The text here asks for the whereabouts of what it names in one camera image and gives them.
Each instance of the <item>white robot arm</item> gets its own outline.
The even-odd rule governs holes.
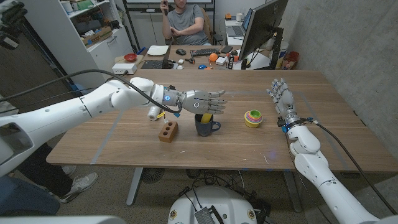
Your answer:
[[[136,106],[158,106],[151,101],[178,106],[180,110],[184,108],[197,114],[221,114],[225,108],[222,104],[226,101],[216,99],[225,91],[179,92],[145,78],[132,78],[130,82],[147,96],[144,97],[120,81],[112,80],[85,96],[0,118],[0,177],[15,169],[49,139],[110,111],[128,110]]]
[[[344,187],[329,169],[328,161],[320,152],[320,142],[306,126],[306,119],[297,116],[293,94],[283,78],[272,82],[272,91],[267,89],[282,116],[282,130],[290,140],[290,151],[295,156],[294,165],[321,193],[326,204],[340,223],[378,221]]]

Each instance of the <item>man's hand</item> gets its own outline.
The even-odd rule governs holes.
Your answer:
[[[160,2],[160,10],[162,11],[163,15],[166,15],[165,11],[169,11],[169,6],[167,4],[167,0],[161,0]]]
[[[170,27],[170,29],[172,30],[172,35],[173,35],[174,37],[179,37],[179,36],[182,35],[182,34],[181,34],[181,31],[177,30],[176,28]]]

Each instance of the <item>mug handle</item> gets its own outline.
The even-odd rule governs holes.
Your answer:
[[[211,132],[213,132],[213,131],[218,131],[220,128],[221,128],[221,123],[220,123],[220,122],[213,121],[213,122],[211,123]]]

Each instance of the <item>white robot body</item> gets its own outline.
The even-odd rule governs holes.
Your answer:
[[[214,206],[225,224],[257,223],[251,204],[235,191],[226,187],[204,186],[195,188],[195,192],[202,207]],[[187,197],[192,200],[197,210],[201,209],[193,190],[187,192]],[[168,224],[198,223],[195,218],[195,209],[187,197],[183,195],[174,202],[170,209]],[[176,213],[175,218],[170,215],[172,212]],[[215,223],[218,223],[214,213],[211,217]]]

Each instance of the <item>wooden table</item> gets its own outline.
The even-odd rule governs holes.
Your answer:
[[[220,45],[212,45],[212,46],[172,45],[172,48],[170,49],[169,59],[178,62],[178,60],[180,60],[180,59],[186,59],[186,58],[190,59],[191,58],[191,54],[190,54],[191,50],[209,49],[209,48],[221,48],[221,49],[223,49],[224,47],[225,47],[224,45],[223,46],[220,46]],[[232,45],[232,47],[233,47],[233,50],[238,50],[238,49],[241,48],[240,45]],[[187,54],[183,55],[183,56],[178,55],[177,53],[175,53],[175,51],[177,49],[184,49],[187,52]],[[268,56],[269,55],[269,51],[263,51],[260,54]],[[163,58],[164,58],[164,55],[151,56],[151,55],[147,54],[147,55],[145,55],[144,59],[142,59],[142,61],[146,61],[146,60],[163,60]],[[143,62],[138,65],[138,68],[141,68],[142,64],[143,64]],[[186,62],[185,60],[184,60],[184,64],[183,64],[184,69],[197,69],[197,70],[198,70],[198,66],[199,65],[206,65],[206,66],[209,67],[209,56],[195,57],[195,64],[191,64],[189,62]],[[215,62],[212,62],[211,65],[216,70],[219,70],[221,68],[227,69],[226,68],[226,63],[223,66],[221,66],[221,65],[216,65]]]
[[[148,108],[114,111],[69,130],[47,157],[52,164],[168,167],[192,169],[295,170],[278,114],[266,88],[285,78],[293,91],[298,115],[314,117],[346,146],[365,172],[397,172],[397,161],[364,126],[320,72],[303,70],[138,70],[134,76],[177,90],[226,90],[224,114],[215,115],[221,129],[201,137],[194,115],[183,110],[172,143],[157,135],[163,120],[149,121]],[[266,119],[248,128],[244,114],[259,110]],[[314,124],[307,125],[320,140],[333,171],[357,171],[338,143]]]

